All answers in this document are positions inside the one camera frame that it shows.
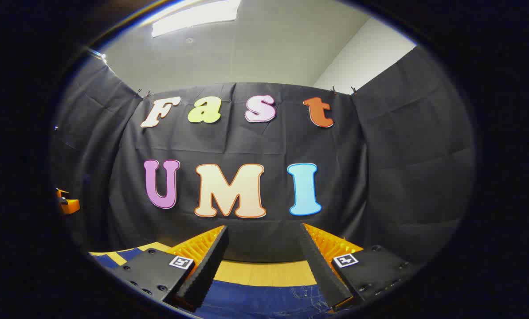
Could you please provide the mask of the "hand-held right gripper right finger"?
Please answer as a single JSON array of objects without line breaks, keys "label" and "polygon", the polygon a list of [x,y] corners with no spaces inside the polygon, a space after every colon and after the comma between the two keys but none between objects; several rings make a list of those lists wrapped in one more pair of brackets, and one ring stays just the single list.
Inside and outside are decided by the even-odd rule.
[{"label": "hand-held right gripper right finger", "polygon": [[420,270],[381,245],[361,248],[306,223],[299,224],[299,246],[333,311],[379,301]]}]

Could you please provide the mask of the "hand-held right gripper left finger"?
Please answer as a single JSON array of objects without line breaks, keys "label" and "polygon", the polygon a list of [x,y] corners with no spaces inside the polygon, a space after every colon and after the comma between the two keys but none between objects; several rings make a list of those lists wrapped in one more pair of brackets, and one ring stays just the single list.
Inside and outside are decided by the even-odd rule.
[{"label": "hand-held right gripper left finger", "polygon": [[187,311],[201,307],[229,242],[218,226],[165,251],[149,248],[112,271],[149,297]]}]

